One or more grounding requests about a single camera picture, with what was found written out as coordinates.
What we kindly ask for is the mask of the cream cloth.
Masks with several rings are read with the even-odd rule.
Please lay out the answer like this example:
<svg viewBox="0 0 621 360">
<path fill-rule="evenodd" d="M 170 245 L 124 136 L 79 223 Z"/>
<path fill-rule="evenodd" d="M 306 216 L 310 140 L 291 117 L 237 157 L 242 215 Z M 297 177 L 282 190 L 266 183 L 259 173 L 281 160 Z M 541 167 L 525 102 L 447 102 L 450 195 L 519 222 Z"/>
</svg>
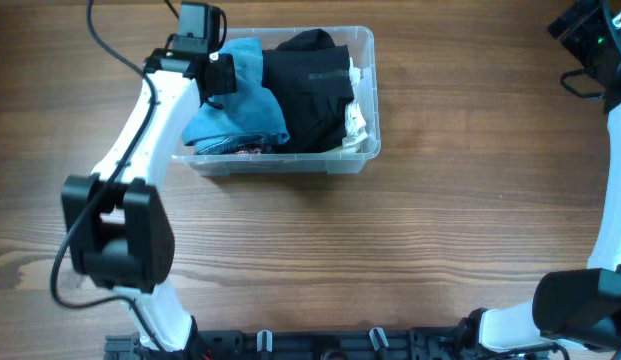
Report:
<svg viewBox="0 0 621 360">
<path fill-rule="evenodd" d="M 355 144 L 352 146 L 338 146 L 336 148 L 333 148 L 331 150 L 325 151 L 325 154 L 353 154 L 353 153 L 358 153 L 360 151 L 361 145 L 360 144 Z"/>
</svg>

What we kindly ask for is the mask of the white printed t-shirt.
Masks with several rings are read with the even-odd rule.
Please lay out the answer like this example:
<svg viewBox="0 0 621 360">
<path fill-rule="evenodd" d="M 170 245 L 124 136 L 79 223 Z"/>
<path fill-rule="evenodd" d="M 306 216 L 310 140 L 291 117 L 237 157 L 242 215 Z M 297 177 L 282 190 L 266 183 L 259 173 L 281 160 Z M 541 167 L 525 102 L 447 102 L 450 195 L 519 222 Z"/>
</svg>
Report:
<svg viewBox="0 0 621 360">
<path fill-rule="evenodd" d="M 362 74 L 361 70 L 354 65 L 352 58 L 350 58 L 349 79 L 354 100 L 346 106 L 346 136 L 342 139 L 342 146 L 346 152 L 355 153 L 360 150 L 361 144 L 368 138 L 368 133 L 366 131 L 367 123 L 359 102 L 359 85 Z"/>
</svg>

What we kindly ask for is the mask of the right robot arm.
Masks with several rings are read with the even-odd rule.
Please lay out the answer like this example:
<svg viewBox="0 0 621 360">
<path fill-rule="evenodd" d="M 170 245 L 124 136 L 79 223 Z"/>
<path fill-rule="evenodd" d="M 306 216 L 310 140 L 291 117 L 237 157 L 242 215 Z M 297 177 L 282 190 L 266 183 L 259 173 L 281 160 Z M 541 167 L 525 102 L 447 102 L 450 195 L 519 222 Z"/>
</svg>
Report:
<svg viewBox="0 0 621 360">
<path fill-rule="evenodd" d="M 462 319 L 449 345 L 455 358 L 567 357 L 578 349 L 621 359 L 621 10 L 608 0 L 576 1 L 547 31 L 581 65 L 561 78 L 585 75 L 601 87 L 587 94 L 564 87 L 603 103 L 610 155 L 600 227 L 584 268 L 550 272 L 531 300 Z"/>
</svg>

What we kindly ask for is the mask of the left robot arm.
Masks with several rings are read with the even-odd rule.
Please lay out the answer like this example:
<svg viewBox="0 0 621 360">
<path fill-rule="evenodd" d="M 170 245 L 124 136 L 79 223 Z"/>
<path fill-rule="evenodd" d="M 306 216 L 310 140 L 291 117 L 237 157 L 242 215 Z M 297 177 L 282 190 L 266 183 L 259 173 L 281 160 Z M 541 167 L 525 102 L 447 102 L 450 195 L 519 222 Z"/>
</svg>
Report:
<svg viewBox="0 0 621 360">
<path fill-rule="evenodd" d="M 60 265 L 69 256 L 76 273 L 110 296 L 84 303 L 120 302 L 133 318 L 143 359 L 209 359 L 196 320 L 169 279 L 175 239 L 159 190 L 183 128 L 213 95 L 235 91 L 233 59 L 222 41 L 176 35 L 142 67 L 138 100 L 114 145 L 87 176 L 66 179 L 61 201 L 67 235 L 54 259 L 50 292 L 59 292 Z"/>
</svg>

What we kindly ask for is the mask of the plaid shirt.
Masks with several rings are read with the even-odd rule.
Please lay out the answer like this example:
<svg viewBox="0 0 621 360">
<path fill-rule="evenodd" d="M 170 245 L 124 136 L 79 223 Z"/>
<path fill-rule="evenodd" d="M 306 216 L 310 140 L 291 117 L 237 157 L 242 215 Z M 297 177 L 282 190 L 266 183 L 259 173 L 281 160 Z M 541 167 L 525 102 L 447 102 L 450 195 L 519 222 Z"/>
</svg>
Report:
<svg viewBox="0 0 621 360">
<path fill-rule="evenodd" d="M 240 147 L 237 150 L 232 151 L 233 155 L 262 155 L 262 154 L 272 154 L 272 147 L 269 145 L 249 145 Z"/>
</svg>

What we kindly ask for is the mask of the clear plastic storage container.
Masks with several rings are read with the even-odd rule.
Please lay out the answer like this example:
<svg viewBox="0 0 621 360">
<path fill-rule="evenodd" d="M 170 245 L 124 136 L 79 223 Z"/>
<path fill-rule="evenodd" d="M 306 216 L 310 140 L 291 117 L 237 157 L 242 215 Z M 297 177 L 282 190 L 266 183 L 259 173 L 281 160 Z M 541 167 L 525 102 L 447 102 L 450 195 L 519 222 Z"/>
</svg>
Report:
<svg viewBox="0 0 621 360">
<path fill-rule="evenodd" d="M 190 167 L 203 177 L 241 173 L 357 174 L 381 151 L 375 44 L 372 31 L 364 26 L 326 26 L 335 44 L 346 45 L 362 79 L 354 90 L 366 121 L 368 137 L 355 153 L 301 153 L 262 155 L 196 155 L 177 141 L 171 160 Z"/>
</svg>

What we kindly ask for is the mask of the blue jeans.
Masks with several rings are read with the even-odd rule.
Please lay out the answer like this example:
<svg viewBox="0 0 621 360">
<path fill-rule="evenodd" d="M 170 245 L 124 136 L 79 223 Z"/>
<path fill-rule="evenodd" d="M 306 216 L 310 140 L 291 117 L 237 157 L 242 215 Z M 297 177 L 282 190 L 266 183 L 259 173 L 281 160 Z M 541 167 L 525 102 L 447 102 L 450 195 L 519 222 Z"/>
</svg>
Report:
<svg viewBox="0 0 621 360">
<path fill-rule="evenodd" d="M 239 38 L 227 42 L 223 55 L 234 60 L 237 91 L 214 96 L 221 110 L 203 105 L 182 132 L 182 142 L 197 155 L 235 153 L 248 146 L 281 145 L 290 139 L 282 109 L 263 86 L 261 40 Z"/>
</svg>

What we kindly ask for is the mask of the black garment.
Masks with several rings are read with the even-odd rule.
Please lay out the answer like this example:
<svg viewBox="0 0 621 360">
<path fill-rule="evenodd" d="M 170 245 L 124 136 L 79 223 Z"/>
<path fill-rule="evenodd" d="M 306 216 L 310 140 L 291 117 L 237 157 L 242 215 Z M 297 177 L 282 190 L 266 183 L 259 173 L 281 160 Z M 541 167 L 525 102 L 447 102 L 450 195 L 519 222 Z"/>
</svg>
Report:
<svg viewBox="0 0 621 360">
<path fill-rule="evenodd" d="M 289 139 L 283 154 L 321 153 L 346 136 L 346 106 L 354 100 L 350 54 L 322 29 L 301 32 L 263 52 L 263 85 L 282 110 Z"/>
</svg>

